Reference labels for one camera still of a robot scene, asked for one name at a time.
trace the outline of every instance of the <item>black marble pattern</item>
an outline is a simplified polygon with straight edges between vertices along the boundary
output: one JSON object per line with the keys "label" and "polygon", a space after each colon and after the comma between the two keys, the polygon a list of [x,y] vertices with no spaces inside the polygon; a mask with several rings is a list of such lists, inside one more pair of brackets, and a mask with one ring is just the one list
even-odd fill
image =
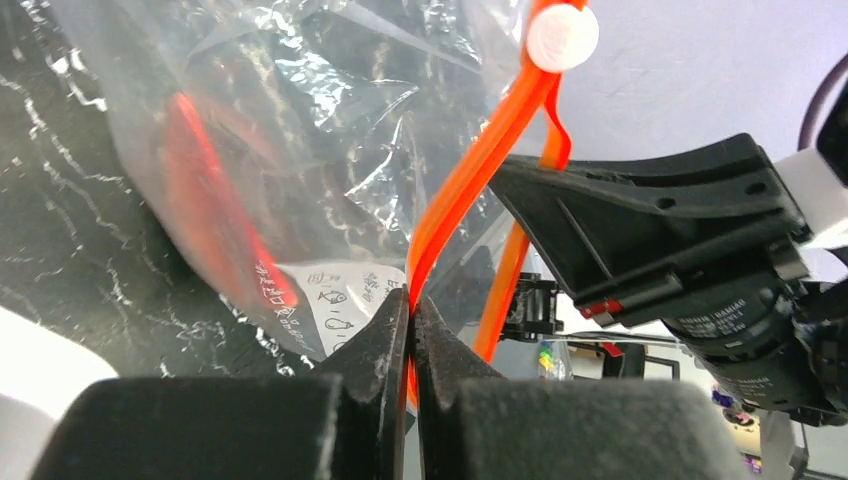
{"label": "black marble pattern", "polygon": [[182,260],[118,164],[46,2],[0,0],[0,305],[124,376],[293,375]]}

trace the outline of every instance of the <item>black bracket hole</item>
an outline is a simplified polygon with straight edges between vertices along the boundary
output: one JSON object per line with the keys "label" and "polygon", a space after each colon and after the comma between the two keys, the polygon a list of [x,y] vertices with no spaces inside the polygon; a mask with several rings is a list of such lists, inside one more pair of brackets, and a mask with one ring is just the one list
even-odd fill
{"label": "black bracket hole", "polygon": [[766,184],[763,182],[752,183],[745,189],[748,195],[759,195],[766,191]]}
{"label": "black bracket hole", "polygon": [[668,210],[675,205],[677,205],[677,202],[673,198],[666,197],[657,200],[657,208],[660,210]]}

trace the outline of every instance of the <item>white object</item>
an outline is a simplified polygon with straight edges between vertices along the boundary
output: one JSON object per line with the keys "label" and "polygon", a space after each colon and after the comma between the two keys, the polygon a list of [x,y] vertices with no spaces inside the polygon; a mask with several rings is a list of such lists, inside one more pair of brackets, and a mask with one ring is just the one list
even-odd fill
{"label": "white object", "polygon": [[[402,270],[364,262],[318,262],[277,264],[277,268],[297,280],[309,300],[324,353],[332,354],[359,333],[389,292],[406,283]],[[277,321],[299,342],[300,324],[292,320],[291,309],[277,311]],[[305,342],[301,346],[311,349]]]}
{"label": "white object", "polygon": [[0,479],[29,478],[77,396],[116,376],[91,351],[0,307]]}
{"label": "white object", "polygon": [[774,168],[814,234],[804,246],[848,245],[848,189],[821,154],[808,148],[775,162]]}
{"label": "white object", "polygon": [[562,73],[589,59],[598,46],[600,26],[589,7],[552,5],[536,15],[527,30],[527,54],[541,70]]}

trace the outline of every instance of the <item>red component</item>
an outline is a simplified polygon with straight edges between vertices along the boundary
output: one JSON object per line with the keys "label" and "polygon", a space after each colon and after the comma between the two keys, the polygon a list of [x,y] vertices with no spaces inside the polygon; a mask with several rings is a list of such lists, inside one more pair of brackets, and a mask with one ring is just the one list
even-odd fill
{"label": "red component", "polygon": [[616,347],[614,343],[604,342],[601,345],[610,357],[618,358],[624,355],[624,352],[622,352],[620,348]]}
{"label": "red component", "polygon": [[580,310],[580,314],[583,315],[583,318],[588,320],[595,315],[600,315],[602,313],[618,313],[622,310],[624,310],[624,307],[618,303],[618,300],[607,299],[603,303],[598,303]]}

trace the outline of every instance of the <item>black plastic bracket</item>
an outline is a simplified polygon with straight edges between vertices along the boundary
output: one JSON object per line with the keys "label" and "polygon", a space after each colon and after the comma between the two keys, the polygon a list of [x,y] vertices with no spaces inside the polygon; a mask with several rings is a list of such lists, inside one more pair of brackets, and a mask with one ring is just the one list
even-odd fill
{"label": "black plastic bracket", "polygon": [[[746,134],[670,157],[574,161],[565,172],[511,157],[490,186],[587,318],[636,325],[642,310],[734,280],[778,288],[803,275],[786,255],[809,236]],[[775,262],[779,262],[780,273]]]}
{"label": "black plastic bracket", "polygon": [[563,322],[555,318],[558,292],[556,282],[542,280],[538,273],[522,272],[500,339],[536,343],[540,335],[562,330]]}

